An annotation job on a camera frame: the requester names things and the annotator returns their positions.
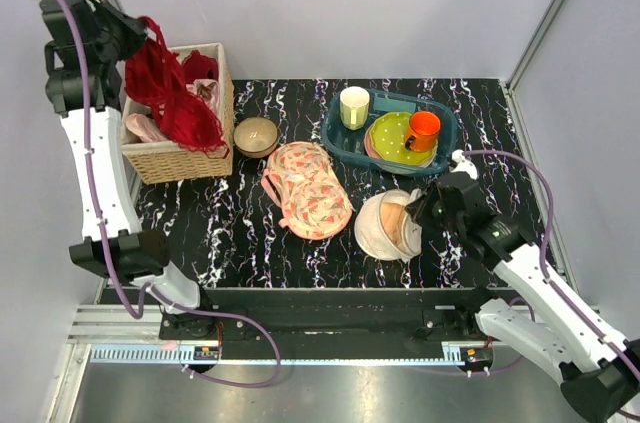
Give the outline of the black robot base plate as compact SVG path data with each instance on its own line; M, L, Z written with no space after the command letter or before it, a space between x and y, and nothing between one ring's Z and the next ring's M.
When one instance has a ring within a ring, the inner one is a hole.
M274 335L396 334L420 340L480 340L473 309L506 288L471 289L216 289L206 311L250 317Z

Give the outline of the white mesh cylindrical laundry bag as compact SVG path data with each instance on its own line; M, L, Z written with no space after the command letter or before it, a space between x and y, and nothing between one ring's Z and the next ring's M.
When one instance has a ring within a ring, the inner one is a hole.
M422 253L422 228L411 220L406 207L417 201L418 189L408 193L394 189L367 199L359 211L354 226L356 242L368 256L382 261L402 260L409 262ZM407 236L400 247L394 246L385 234L379 216L383 202L399 203L405 206L408 214Z

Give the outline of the peach beige bra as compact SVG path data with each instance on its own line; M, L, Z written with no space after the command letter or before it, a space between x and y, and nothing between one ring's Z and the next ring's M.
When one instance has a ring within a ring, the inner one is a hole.
M396 247L404 244L408 222L405 206L399 203L383 202L380 206L379 216L382 228L391 243Z

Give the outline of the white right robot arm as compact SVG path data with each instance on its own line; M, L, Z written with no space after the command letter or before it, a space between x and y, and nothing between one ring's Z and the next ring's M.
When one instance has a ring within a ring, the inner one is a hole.
M639 394L639 343L597 314L551 267L518 223L493 211L479 183L446 174L412 192L405 208L423 229L455 235L466 253L507 283L538 316L532 321L488 290L454 314L466 339L484 334L543 370L587 422L606 422Z

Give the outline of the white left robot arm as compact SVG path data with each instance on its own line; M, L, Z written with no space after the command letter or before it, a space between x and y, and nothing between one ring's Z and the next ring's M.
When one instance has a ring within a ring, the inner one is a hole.
M82 240L70 246L79 268L130 284L180 314L196 339L215 329L198 284L171 261L167 238L144 230L130 195L120 143L122 79L116 66L141 49L146 27L106 2L41 0L52 37L45 46L46 96L69 141L83 206Z

